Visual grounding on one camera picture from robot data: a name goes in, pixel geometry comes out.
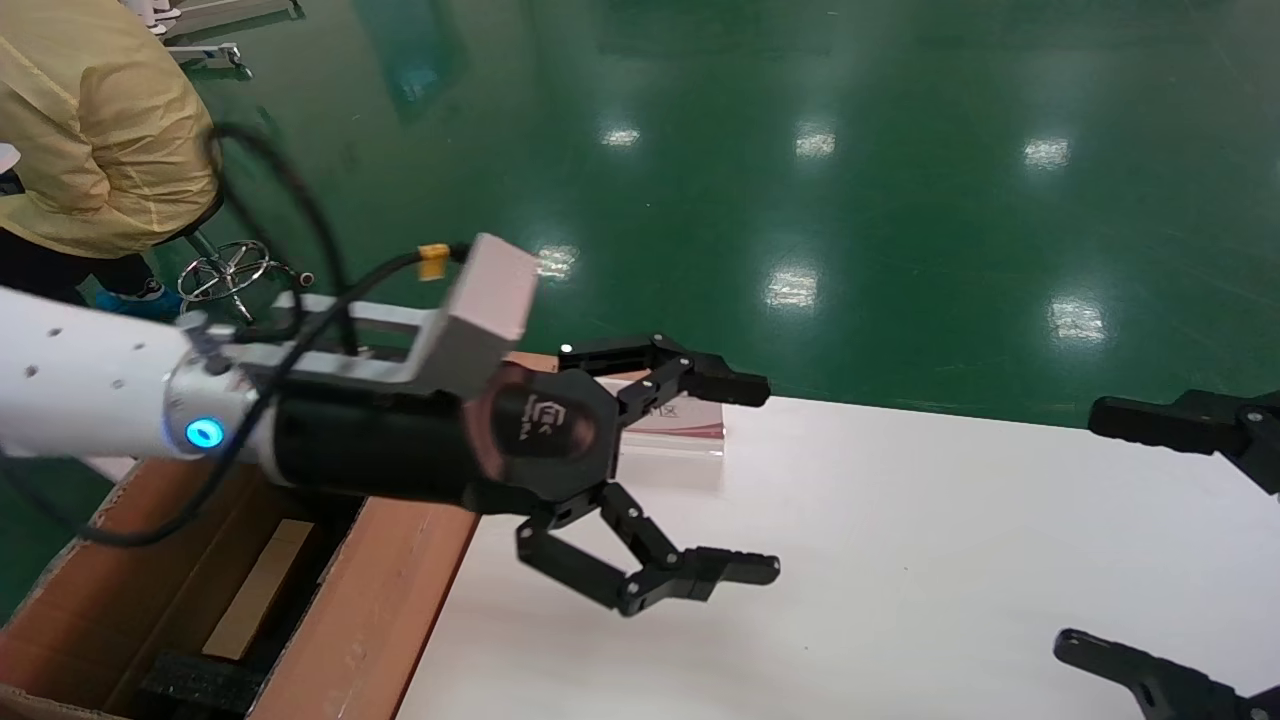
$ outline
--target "yellow jacket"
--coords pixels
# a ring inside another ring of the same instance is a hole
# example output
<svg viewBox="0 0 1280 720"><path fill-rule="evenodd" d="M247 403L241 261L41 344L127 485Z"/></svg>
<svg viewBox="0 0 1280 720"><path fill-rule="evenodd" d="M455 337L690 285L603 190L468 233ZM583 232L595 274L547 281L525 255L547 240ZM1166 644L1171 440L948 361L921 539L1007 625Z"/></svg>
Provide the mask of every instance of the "yellow jacket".
<svg viewBox="0 0 1280 720"><path fill-rule="evenodd" d="M214 200L209 111L116 0L0 0L0 142L26 195L0 227L82 258L169 237Z"/></svg>

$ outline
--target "white table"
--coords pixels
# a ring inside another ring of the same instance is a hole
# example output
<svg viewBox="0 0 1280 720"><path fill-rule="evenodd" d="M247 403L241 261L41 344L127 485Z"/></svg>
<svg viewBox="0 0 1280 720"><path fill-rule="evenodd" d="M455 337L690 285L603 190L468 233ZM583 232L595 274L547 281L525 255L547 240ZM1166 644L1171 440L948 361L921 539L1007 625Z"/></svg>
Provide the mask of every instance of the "white table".
<svg viewBox="0 0 1280 720"><path fill-rule="evenodd" d="M1139 719L1053 659L1066 626L1280 683L1280 507L1220 457L790 398L726 420L719 482L652 457L620 479L678 546L781 556L776 584L627 620L485 519L399 720ZM570 530L627 557L595 518Z"/></svg>

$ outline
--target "blue indicator light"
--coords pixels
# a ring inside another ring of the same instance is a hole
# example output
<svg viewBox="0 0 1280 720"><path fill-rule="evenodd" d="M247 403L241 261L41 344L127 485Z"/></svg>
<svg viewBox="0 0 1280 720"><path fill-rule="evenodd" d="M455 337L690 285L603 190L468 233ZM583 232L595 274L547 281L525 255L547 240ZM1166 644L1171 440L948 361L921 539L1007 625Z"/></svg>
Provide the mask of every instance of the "blue indicator light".
<svg viewBox="0 0 1280 720"><path fill-rule="evenodd" d="M218 447L223 442L223 425L212 418L192 420L187 425L187 441L201 450Z"/></svg>

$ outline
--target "person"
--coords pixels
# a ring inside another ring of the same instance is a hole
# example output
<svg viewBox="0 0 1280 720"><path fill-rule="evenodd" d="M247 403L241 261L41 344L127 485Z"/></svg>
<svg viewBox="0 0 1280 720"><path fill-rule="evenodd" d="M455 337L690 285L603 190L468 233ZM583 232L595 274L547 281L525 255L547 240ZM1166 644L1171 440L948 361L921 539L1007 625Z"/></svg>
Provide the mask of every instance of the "person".
<svg viewBox="0 0 1280 720"><path fill-rule="evenodd" d="M169 0L120 0L124 6L142 20L151 35L164 35L169 28L159 20L175 20L182 17L182 10L174 8Z"/></svg>
<svg viewBox="0 0 1280 720"><path fill-rule="evenodd" d="M170 319L180 299L141 252L216 197L209 111L177 63L113 0L0 0L0 141L22 154L0 197L0 284Z"/></svg>

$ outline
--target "chrome stool base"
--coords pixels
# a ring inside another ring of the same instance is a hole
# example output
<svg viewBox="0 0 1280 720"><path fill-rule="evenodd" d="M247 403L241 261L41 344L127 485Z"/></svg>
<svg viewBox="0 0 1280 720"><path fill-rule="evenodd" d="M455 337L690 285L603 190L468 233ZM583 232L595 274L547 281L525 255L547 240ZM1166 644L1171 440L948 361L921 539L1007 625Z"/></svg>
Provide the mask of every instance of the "chrome stool base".
<svg viewBox="0 0 1280 720"><path fill-rule="evenodd" d="M178 275L178 295L182 296L183 313L197 302L230 297L241 319L252 324L253 315L244 306L239 293L269 270L285 272L302 287L315 282L315 275L311 273L294 273L288 265L271 260L271 254L261 242L252 240L229 242L215 249L204 242L202 237L200 241L206 247L197 250L204 252Z"/></svg>

